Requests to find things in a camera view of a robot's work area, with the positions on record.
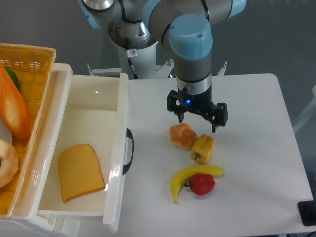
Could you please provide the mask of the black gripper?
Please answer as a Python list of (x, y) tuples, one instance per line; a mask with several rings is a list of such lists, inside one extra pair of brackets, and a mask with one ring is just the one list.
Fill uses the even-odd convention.
[(173, 112), (179, 122), (183, 122), (184, 113), (190, 112), (201, 115), (212, 124), (212, 133), (217, 128), (224, 127), (228, 120), (228, 109), (226, 103), (214, 104), (212, 102), (212, 87), (201, 94), (181, 97), (182, 92), (171, 90), (167, 96), (167, 110)]

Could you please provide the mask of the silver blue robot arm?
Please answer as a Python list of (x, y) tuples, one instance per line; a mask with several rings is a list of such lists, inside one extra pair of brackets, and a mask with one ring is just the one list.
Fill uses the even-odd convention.
[(131, 79), (156, 76), (156, 45), (170, 54), (177, 90), (167, 109), (182, 121), (199, 115), (215, 131), (228, 120), (227, 105), (212, 102), (212, 26), (241, 13), (244, 0), (81, 0), (91, 27), (106, 26)]

